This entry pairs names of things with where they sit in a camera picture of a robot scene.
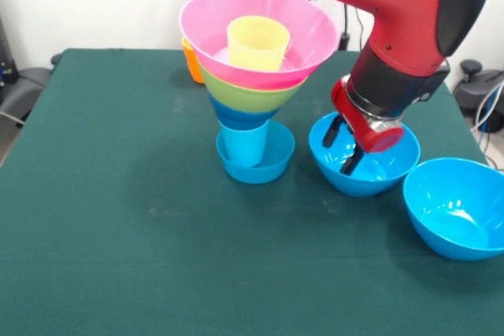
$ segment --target cable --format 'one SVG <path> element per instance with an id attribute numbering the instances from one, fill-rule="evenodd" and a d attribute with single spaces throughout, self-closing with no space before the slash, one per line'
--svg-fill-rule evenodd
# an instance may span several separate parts
<path id="1" fill-rule="evenodd" d="M 489 91 L 487 93 L 487 95 L 483 98 L 483 101 L 480 103 L 480 106 L 478 107 L 478 111 L 476 112 L 476 125 L 471 128 L 471 131 L 475 131 L 478 129 L 478 127 L 480 127 L 481 125 L 484 124 L 484 122 L 486 120 L 488 120 L 488 118 L 490 118 L 490 115 L 494 112 L 495 108 L 497 107 L 497 104 L 498 104 L 498 100 L 500 99 L 500 96 L 501 96 L 501 93 L 502 93 L 502 90 L 504 90 L 504 82 L 501 82 L 499 84 L 496 84 L 494 86 L 494 88 Z M 485 114 L 485 117 L 483 117 L 482 120 L 478 121 L 481 117 L 481 111 L 483 110 L 483 107 L 485 105 L 485 103 L 487 102 L 487 100 L 490 98 L 490 96 L 493 95 L 494 92 L 497 91 L 497 94 L 495 95 L 495 99 L 489 109 L 489 111 L 487 112 L 487 114 Z"/>
<path id="2" fill-rule="evenodd" d="M 361 38 L 359 39 L 359 49 L 362 51 L 362 37 L 364 35 L 364 24 L 362 23 L 361 17 L 359 16 L 359 10 L 354 7 L 355 9 L 355 15 L 357 16 L 357 21 L 359 22 L 359 25 L 361 25 Z"/>
<path id="3" fill-rule="evenodd" d="M 488 155 L 485 155 L 488 161 L 490 161 L 491 165 L 494 166 L 494 169 L 499 171 L 499 172 L 504 172 L 504 168 L 500 168 L 497 163 L 495 163 L 494 159 L 492 157 L 489 157 Z"/>
<path id="4" fill-rule="evenodd" d="M 495 94 L 492 94 L 490 96 L 490 98 L 488 99 L 487 108 L 485 109 L 485 115 L 487 115 L 488 111 L 490 110 L 490 104 L 494 101 L 494 96 L 495 96 Z M 481 146 L 481 142 L 483 141 L 483 137 L 485 135 L 485 131 L 487 130 L 487 123 L 488 123 L 488 120 L 486 120 L 484 122 L 482 130 L 481 130 L 480 142 L 478 143 L 478 145 L 480 145 L 480 146 Z"/>
<path id="5" fill-rule="evenodd" d="M 15 116 L 11 116 L 10 114 L 8 113 L 5 113 L 5 112 L 2 112 L 0 111 L 0 116 L 4 116 L 18 124 L 21 124 L 21 125 L 24 125 L 24 121 L 23 120 L 20 120 L 19 118 L 15 117 Z"/>
<path id="6" fill-rule="evenodd" d="M 495 163 L 495 161 L 488 155 L 485 155 L 485 157 L 487 158 L 488 161 L 490 161 L 491 165 L 494 166 L 494 169 L 497 169 L 497 163 Z"/>
<path id="7" fill-rule="evenodd" d="M 483 153 L 487 153 L 488 147 L 490 147 L 490 133 L 487 133 L 487 144 L 485 148 L 483 149 Z"/>
<path id="8" fill-rule="evenodd" d="M 348 5 L 345 3 L 344 4 L 344 10 L 345 10 L 345 32 L 344 34 L 348 34 Z"/>

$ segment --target green bowl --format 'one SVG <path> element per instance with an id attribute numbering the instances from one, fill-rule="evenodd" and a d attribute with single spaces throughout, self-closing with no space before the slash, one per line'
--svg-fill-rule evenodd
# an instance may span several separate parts
<path id="1" fill-rule="evenodd" d="M 251 90 L 227 83 L 210 74 L 200 65 L 208 91 L 219 102 L 242 112 L 271 112 L 282 106 L 306 81 L 286 90 Z"/>

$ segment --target dark blue bowl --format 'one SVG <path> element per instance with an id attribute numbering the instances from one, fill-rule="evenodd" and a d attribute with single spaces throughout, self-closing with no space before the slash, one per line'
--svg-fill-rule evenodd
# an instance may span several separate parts
<path id="1" fill-rule="evenodd" d="M 208 96 L 213 105 L 213 110 L 219 121 L 230 129 L 251 130 L 256 129 L 266 123 L 267 120 L 275 116 L 278 109 L 264 113 L 242 112 L 241 110 L 229 108 L 222 104 L 210 92 Z"/>
<path id="2" fill-rule="evenodd" d="M 439 255 L 483 260 L 504 253 L 504 175 L 474 161 L 418 165 L 403 187 L 415 230 Z"/>

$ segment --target white wall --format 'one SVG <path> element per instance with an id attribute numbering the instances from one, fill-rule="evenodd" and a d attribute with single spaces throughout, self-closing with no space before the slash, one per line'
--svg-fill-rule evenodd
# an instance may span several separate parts
<path id="1" fill-rule="evenodd" d="M 18 65 L 49 64 L 50 57 L 67 47 L 179 48 L 178 14 L 185 0 L 0 0 L 0 16 Z M 317 0 L 343 27 L 343 5 Z M 481 60 L 488 68 L 504 68 L 504 0 L 488 0 L 480 19 L 450 59 L 448 83 L 460 78 L 458 63 Z M 358 49 L 360 28 L 350 10 L 350 48 Z M 372 16 L 360 11 L 364 40 L 372 29 Z"/>

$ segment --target bowl rim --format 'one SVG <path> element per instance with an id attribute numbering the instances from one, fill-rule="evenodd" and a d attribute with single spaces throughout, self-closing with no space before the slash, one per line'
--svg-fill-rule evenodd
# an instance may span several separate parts
<path id="1" fill-rule="evenodd" d="M 188 0 L 182 7 L 182 9 L 180 10 L 180 13 L 179 13 L 179 26 L 180 26 L 180 30 L 182 31 L 182 34 L 184 36 L 186 36 L 187 38 L 187 41 L 189 41 L 189 43 L 193 46 L 193 49 L 197 50 L 200 54 L 204 55 L 205 57 L 209 58 L 211 61 L 215 61 L 216 63 L 219 63 L 219 64 L 223 64 L 222 62 L 218 61 L 215 59 L 215 57 L 211 56 L 210 54 L 208 54 L 207 52 L 201 50 L 199 47 L 197 47 L 190 39 L 189 37 L 187 36 L 187 33 L 183 27 L 183 22 L 182 22 L 182 16 L 184 15 L 185 11 L 186 11 L 186 8 L 191 4 L 191 2 L 193 2 L 194 0 Z M 310 1 L 310 0 L 299 0 L 301 2 L 306 2 L 306 4 L 310 4 L 310 6 L 314 6 L 314 4 Z M 328 23 L 332 26 L 332 29 L 334 31 L 334 42 L 333 42 L 333 48 L 330 49 L 330 52 L 328 52 L 327 54 L 325 54 L 320 60 L 317 60 L 316 63 L 314 63 L 313 65 L 308 65 L 306 67 L 301 67 L 301 68 L 293 68 L 293 69 L 290 69 L 290 70 L 285 70 L 285 71 L 278 71 L 278 72 L 274 72 L 274 73 L 278 73 L 278 74 L 289 74 L 289 73 L 295 73 L 295 72 L 299 72 L 299 71 L 302 71 L 302 70 L 306 70 L 306 69 L 311 69 L 311 68 L 316 68 L 318 67 L 319 65 L 321 65 L 323 62 L 325 62 L 327 59 L 329 59 L 333 54 L 334 52 L 336 51 L 337 47 L 338 47 L 338 37 L 339 37 L 339 31 L 338 31 L 338 28 L 334 25 L 334 23 L 331 21 L 331 18 L 327 15 L 327 13 L 325 13 L 322 9 L 318 9 L 318 11 L 320 12 L 320 15 L 322 17 L 324 17 Z M 240 70 L 243 70 L 245 73 L 252 73 L 252 72 L 260 72 L 260 73 L 264 73 L 264 74 L 271 74 L 271 72 L 268 72 L 268 71 L 262 71 L 262 70 L 250 70 L 250 69 L 247 69 L 247 68 L 243 68 L 243 67 L 239 67 L 239 66 L 235 66 L 235 65 L 231 65 L 231 64 L 226 64 L 227 66 L 229 67 L 233 67 L 233 68 L 236 68 L 236 69 L 240 69 Z"/>
<path id="2" fill-rule="evenodd" d="M 329 114 L 326 114 L 325 116 L 321 117 L 313 126 L 312 128 L 310 129 L 309 131 L 309 135 L 308 135 L 308 143 L 309 143 L 309 149 L 311 150 L 312 152 L 312 155 L 315 157 L 315 159 L 317 160 L 317 162 L 319 164 L 322 164 L 324 167 L 328 168 L 326 164 L 324 164 L 324 162 L 319 159 L 319 157 L 314 153 L 313 151 L 313 145 L 312 145 L 312 133 L 315 129 L 315 127 L 322 121 L 324 120 L 325 118 L 328 118 L 330 116 L 336 116 L 338 115 L 339 112 L 331 112 Z M 421 146 L 420 146 L 420 142 L 418 141 L 418 138 L 417 136 L 415 135 L 415 133 L 413 133 L 411 131 L 411 129 L 409 127 L 407 127 L 405 124 L 401 123 L 401 126 L 404 127 L 406 133 L 409 133 L 411 136 L 413 136 L 413 140 L 415 141 L 415 146 L 417 147 L 417 155 L 415 156 L 415 163 L 411 166 L 410 169 L 408 169 L 407 171 L 405 171 L 404 173 L 402 173 L 401 175 L 394 175 L 392 176 L 391 178 L 388 178 L 385 179 L 385 180 L 377 180 L 377 179 L 373 179 L 373 180 L 363 180 L 363 179 L 356 179 L 352 176 L 347 176 L 347 175 L 343 175 L 342 173 L 340 172 L 337 172 L 337 171 L 333 171 L 331 170 L 331 172 L 334 172 L 335 174 L 337 175 L 340 175 L 342 177 L 345 177 L 351 181 L 354 181 L 356 183 L 389 183 L 391 181 L 395 181 L 395 180 L 398 180 L 398 179 L 401 179 L 402 177 L 404 177 L 405 175 L 408 175 L 413 169 L 415 169 L 415 167 L 418 165 L 418 161 L 420 160 L 420 156 L 421 156 Z"/>
<path id="3" fill-rule="evenodd" d="M 219 120 L 217 118 L 217 122 L 219 123 L 220 125 L 220 128 L 221 129 L 225 129 L 225 130 L 228 130 L 228 131 L 234 131 L 235 133 L 238 133 L 238 134 L 245 134 L 245 133 L 248 133 L 248 132 L 251 132 L 251 131 L 257 131 L 263 127 L 269 127 L 270 123 L 271 123 L 271 118 L 266 120 L 261 126 L 257 126 L 253 129 L 247 129 L 247 130 L 236 130 L 236 129 L 232 129 L 231 127 L 227 127 L 226 125 L 224 125 L 221 120 Z"/>
<path id="4" fill-rule="evenodd" d="M 417 169 L 423 168 L 426 165 L 439 163 L 440 161 L 459 161 L 459 162 L 463 162 L 464 164 L 471 164 L 471 165 L 475 165 L 475 166 L 480 166 L 481 168 L 484 168 L 487 171 L 495 172 L 496 177 L 498 177 L 498 175 L 500 175 L 500 176 L 502 176 L 502 179 L 504 179 L 504 175 L 501 172 L 496 171 L 492 167 L 489 167 L 483 163 L 480 163 L 479 161 L 471 161 L 470 159 L 464 159 L 462 157 L 437 157 L 435 159 L 429 159 L 428 161 L 424 161 L 424 162 L 420 163 L 413 170 L 411 170 L 411 172 L 408 174 L 408 176 L 404 180 L 404 183 L 402 184 L 402 197 L 404 198 L 404 202 L 406 203 L 406 208 L 408 209 L 409 216 L 413 217 L 418 223 L 420 223 L 423 227 L 425 227 L 427 230 L 429 230 L 429 232 L 433 233 L 436 237 L 441 238 L 442 240 L 449 242 L 455 246 L 460 246 L 462 248 L 470 249 L 472 251 L 477 251 L 477 252 L 504 252 L 504 245 L 502 247 L 478 248 L 478 247 L 474 247 L 474 246 L 469 246 L 465 243 L 455 242 L 455 241 L 451 240 L 450 238 L 447 238 L 447 237 L 441 235 L 440 233 L 433 231 L 430 227 L 427 227 L 424 224 L 424 222 L 422 222 L 420 220 L 420 218 L 417 216 L 417 214 L 411 210 L 410 204 L 408 201 L 408 195 L 406 193 L 406 185 L 408 184 L 408 181 L 410 179 L 410 175 L 413 172 L 415 172 Z"/>
<path id="5" fill-rule="evenodd" d="M 263 94 L 263 95 L 268 95 L 268 94 L 284 94 L 284 93 L 287 93 L 287 92 L 289 92 L 291 90 L 296 90 L 296 89 L 300 88 L 300 86 L 302 86 L 308 80 L 308 78 L 309 78 L 309 76 L 307 76 L 305 79 L 303 79 L 299 83 L 295 84 L 294 86 L 282 88 L 282 89 L 279 89 L 279 90 L 258 90 L 257 88 L 241 87 L 241 86 L 237 86 L 236 84 L 226 82 L 225 80 L 222 80 L 221 78 L 218 78 L 213 73 L 211 73 L 201 63 L 199 63 L 199 66 L 200 66 L 201 70 L 203 72 L 205 72 L 206 75 L 210 76 L 212 79 L 214 79 L 214 80 L 216 80 L 218 82 L 221 82 L 221 83 L 225 84 L 226 86 L 231 87 L 234 90 L 239 90 L 241 92 L 253 93 L 253 94 Z"/>
<path id="6" fill-rule="evenodd" d="M 219 149 L 219 138 L 221 136 L 221 132 L 219 131 L 219 134 L 217 134 L 217 137 L 215 138 L 215 148 L 217 150 L 217 153 L 219 154 L 221 160 L 225 163 L 225 164 L 228 164 L 230 166 L 232 166 L 233 168 L 238 168 L 238 169 L 241 169 L 241 170 L 247 170 L 247 171 L 255 171 L 255 172 L 260 172 L 260 171 L 266 171 L 266 170 L 269 170 L 273 167 L 277 167 L 277 166 L 280 166 L 282 165 L 283 163 L 285 163 L 286 161 L 289 161 L 292 157 L 292 154 L 294 153 L 295 151 L 295 147 L 296 147 L 296 140 L 294 138 L 294 135 L 292 134 L 292 131 L 287 127 L 285 126 L 284 124 L 278 122 L 278 121 L 275 121 L 275 120 L 269 120 L 269 127 L 271 127 L 272 125 L 275 125 L 275 127 L 281 127 L 283 128 L 284 130 L 288 131 L 288 135 L 289 135 L 289 142 L 290 142 L 290 145 L 291 145 L 291 150 L 289 152 L 289 154 L 287 154 L 286 157 L 284 157 L 281 161 L 278 161 L 276 162 L 275 164 L 273 165 L 268 165 L 266 167 L 243 167 L 241 165 L 237 165 L 235 163 L 233 163 L 232 161 L 230 161 L 221 151 L 221 149 Z"/>

